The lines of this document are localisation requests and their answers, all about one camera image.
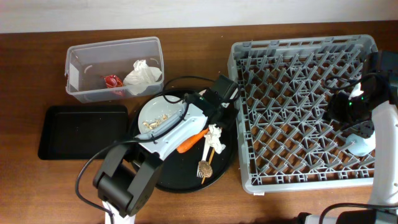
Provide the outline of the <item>white tissue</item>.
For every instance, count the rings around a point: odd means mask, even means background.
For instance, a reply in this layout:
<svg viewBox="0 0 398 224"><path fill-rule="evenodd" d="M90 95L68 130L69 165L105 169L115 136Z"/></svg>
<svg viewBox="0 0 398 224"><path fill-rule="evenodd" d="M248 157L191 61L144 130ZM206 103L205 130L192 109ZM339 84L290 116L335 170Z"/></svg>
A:
<svg viewBox="0 0 398 224"><path fill-rule="evenodd" d="M132 95L143 93L147 85L154 84L162 74L159 68L148 66L146 60L135 61L133 67L134 70L123 80L124 86L129 87L128 91Z"/></svg>

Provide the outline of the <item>grey dishwasher rack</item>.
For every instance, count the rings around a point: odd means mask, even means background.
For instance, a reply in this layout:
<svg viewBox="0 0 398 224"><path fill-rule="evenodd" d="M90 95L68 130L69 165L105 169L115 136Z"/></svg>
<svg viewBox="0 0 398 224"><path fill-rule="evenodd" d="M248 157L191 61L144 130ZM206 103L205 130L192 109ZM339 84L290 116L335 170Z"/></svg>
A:
<svg viewBox="0 0 398 224"><path fill-rule="evenodd" d="M371 185L375 156L355 156L348 131L322 116L339 78L361 76L370 35L237 42L229 77L243 189L253 195Z"/></svg>

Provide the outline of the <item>light blue cup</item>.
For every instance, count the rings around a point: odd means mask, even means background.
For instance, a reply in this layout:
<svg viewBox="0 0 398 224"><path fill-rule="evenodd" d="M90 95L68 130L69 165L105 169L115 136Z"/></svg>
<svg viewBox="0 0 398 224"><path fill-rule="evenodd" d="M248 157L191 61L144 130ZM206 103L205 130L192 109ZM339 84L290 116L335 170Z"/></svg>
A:
<svg viewBox="0 0 398 224"><path fill-rule="evenodd" d="M348 150L355 156L365 156L376 148L376 133L372 133L369 138L362 138L356 134L350 134L346 138L346 143L349 144Z"/></svg>

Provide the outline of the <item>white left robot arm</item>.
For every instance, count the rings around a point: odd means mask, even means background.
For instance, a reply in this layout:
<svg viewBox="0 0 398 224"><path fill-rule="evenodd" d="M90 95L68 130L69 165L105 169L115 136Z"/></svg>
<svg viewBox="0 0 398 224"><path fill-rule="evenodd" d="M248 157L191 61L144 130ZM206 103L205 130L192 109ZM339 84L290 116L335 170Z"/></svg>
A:
<svg viewBox="0 0 398 224"><path fill-rule="evenodd" d="M225 151L220 137L236 118L237 110L232 103L238 98L236 93L222 95L210 90L187 94L182 109L155 130L105 148L106 157L93 185L98 189L99 198L111 207L107 211L110 222L114 222L113 210L117 210L121 218L136 215L151 196L164 160L204 129L208 131L204 135L204 150L212 149L217 154ZM137 144L148 154L136 174L123 166L130 144Z"/></svg>

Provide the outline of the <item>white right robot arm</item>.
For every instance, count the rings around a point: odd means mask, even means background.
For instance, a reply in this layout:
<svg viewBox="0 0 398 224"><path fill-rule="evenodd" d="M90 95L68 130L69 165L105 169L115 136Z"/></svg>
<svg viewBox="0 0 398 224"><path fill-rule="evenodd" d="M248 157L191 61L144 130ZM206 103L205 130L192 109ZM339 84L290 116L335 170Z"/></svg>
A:
<svg viewBox="0 0 398 224"><path fill-rule="evenodd" d="M337 203L321 215L301 213L302 223L397 223L397 106L387 91L332 96L326 114L337 121L371 118L375 133L375 171L368 203Z"/></svg>

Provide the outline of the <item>red snack wrapper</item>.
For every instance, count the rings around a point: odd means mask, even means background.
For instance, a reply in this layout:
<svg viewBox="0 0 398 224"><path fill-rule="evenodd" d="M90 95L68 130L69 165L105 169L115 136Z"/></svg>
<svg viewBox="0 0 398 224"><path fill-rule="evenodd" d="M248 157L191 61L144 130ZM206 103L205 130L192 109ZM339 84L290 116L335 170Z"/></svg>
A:
<svg viewBox="0 0 398 224"><path fill-rule="evenodd" d="M121 79L116 75L104 76L103 79L107 88L119 88L124 86ZM113 90L113 93L118 96L125 96L124 90Z"/></svg>

